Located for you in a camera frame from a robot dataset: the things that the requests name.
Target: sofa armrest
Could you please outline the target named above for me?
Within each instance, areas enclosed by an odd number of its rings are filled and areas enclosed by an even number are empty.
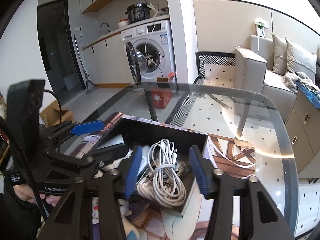
[[[249,49],[237,48],[234,87],[261,93],[266,69],[267,61],[263,57]]]

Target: gray fur item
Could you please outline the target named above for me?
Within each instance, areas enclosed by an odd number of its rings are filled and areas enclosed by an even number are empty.
[[[294,93],[298,93],[296,82],[313,84],[312,80],[303,72],[287,72],[284,75],[284,84]]]

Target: white bowl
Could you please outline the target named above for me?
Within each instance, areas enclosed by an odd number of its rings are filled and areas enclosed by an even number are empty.
[[[129,21],[118,22],[118,27],[119,27],[119,28],[124,27],[124,26],[127,26],[127,25],[129,25]]]

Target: washing machine drum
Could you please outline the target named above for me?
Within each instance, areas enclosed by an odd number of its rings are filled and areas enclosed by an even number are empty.
[[[158,48],[151,44],[147,43],[147,47],[145,46],[146,43],[140,43],[136,46],[136,48],[147,58],[148,61],[148,69],[146,73],[151,73],[155,71],[161,63],[161,54]]]

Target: faucet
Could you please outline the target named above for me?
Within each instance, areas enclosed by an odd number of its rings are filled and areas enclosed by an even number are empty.
[[[102,25],[107,25],[107,27],[108,27],[108,32],[110,32],[110,28],[109,28],[109,25],[107,24],[107,23],[101,23],[101,25],[100,25],[100,28],[102,27]]]

